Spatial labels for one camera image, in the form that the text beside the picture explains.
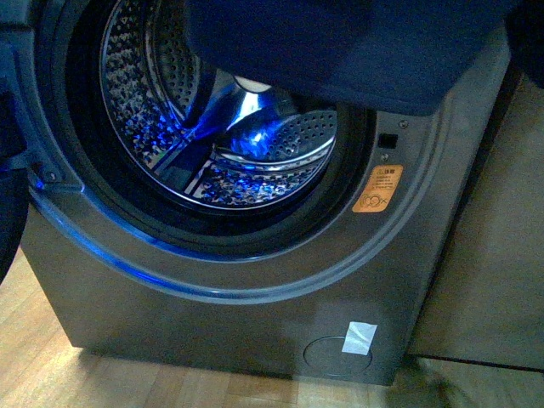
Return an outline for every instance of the wooden floor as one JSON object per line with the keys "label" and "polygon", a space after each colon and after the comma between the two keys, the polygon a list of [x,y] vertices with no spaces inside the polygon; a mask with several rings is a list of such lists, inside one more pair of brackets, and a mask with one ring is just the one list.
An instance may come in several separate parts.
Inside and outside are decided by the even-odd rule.
{"label": "wooden floor", "polygon": [[544,407],[542,374],[420,360],[391,388],[249,377],[73,348],[24,255],[0,286],[0,407]]}

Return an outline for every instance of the screw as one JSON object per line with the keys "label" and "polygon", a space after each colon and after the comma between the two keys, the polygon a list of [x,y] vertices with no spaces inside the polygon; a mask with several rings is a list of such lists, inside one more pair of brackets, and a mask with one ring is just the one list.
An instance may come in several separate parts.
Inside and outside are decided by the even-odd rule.
{"label": "screw", "polygon": [[45,181],[57,181],[57,175],[53,172],[45,173]]}

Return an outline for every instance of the white paper tag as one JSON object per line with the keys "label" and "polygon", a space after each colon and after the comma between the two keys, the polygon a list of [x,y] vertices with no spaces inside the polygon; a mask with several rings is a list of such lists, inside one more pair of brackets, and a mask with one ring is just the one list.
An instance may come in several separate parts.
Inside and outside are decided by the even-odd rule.
{"label": "white paper tag", "polygon": [[346,333],[346,339],[343,342],[342,352],[368,355],[368,350],[371,348],[376,329],[377,325],[359,323],[358,321],[349,322],[349,328]]}

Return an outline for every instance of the front-load washing machine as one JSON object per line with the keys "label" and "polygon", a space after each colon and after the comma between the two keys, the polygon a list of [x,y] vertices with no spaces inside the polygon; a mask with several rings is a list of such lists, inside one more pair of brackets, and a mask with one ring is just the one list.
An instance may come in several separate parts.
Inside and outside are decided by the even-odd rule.
{"label": "front-load washing machine", "polygon": [[408,116],[210,65],[181,2],[0,9],[2,267],[25,225],[74,346],[393,381],[507,68],[502,30],[435,113]]}

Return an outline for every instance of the orange warning label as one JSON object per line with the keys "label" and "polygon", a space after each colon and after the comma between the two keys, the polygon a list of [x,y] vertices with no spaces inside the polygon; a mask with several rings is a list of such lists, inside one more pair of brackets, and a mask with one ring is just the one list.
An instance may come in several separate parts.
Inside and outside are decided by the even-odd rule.
{"label": "orange warning label", "polygon": [[379,213],[385,210],[399,185],[403,167],[400,164],[376,166],[365,191],[353,207],[354,213]]}

